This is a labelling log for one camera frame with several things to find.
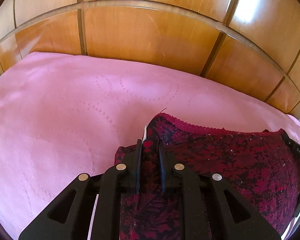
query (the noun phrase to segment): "silver screw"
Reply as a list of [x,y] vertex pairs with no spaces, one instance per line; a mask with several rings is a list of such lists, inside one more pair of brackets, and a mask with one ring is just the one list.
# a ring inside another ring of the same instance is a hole
[[174,165],[174,168],[178,171],[182,171],[184,169],[184,165],[181,163],[178,163],[178,164]]
[[124,165],[123,163],[120,163],[116,166],[118,171],[123,171],[126,169],[126,165]]
[[85,181],[89,178],[89,176],[88,176],[88,174],[82,173],[82,174],[79,175],[78,178],[79,178],[80,181]]
[[212,175],[212,179],[219,181],[222,179],[222,176],[220,174],[215,173]]

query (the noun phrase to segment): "wooden headboard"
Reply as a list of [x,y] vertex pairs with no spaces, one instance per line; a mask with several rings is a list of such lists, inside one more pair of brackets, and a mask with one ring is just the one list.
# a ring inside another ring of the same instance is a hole
[[300,118],[298,0],[5,0],[0,74],[34,51],[185,71]]

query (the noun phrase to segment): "red floral garment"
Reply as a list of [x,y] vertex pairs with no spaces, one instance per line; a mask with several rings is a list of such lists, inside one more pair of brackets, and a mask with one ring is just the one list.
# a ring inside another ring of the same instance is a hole
[[[283,134],[283,129],[240,133],[206,128],[156,115],[143,144],[140,193],[122,197],[120,239],[180,239],[178,196],[161,193],[159,139],[195,172],[220,173],[282,234],[293,217],[300,174],[300,159],[286,147]],[[115,164],[135,147],[119,147]]]

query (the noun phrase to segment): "triangular cutout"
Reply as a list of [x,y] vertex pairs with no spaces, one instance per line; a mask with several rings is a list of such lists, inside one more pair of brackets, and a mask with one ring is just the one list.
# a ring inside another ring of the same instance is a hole
[[48,214],[48,218],[62,224],[66,223],[76,193],[75,189],[71,190]]
[[251,217],[250,213],[228,190],[224,190],[224,195],[227,199],[234,223],[240,223]]

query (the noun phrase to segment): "pink bedsheet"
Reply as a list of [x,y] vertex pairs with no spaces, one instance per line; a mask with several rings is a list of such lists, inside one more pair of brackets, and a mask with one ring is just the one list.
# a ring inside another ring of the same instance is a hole
[[0,222],[17,239],[81,172],[103,173],[164,112],[191,124],[286,130],[294,117],[213,81],[120,60],[32,53],[0,77]]

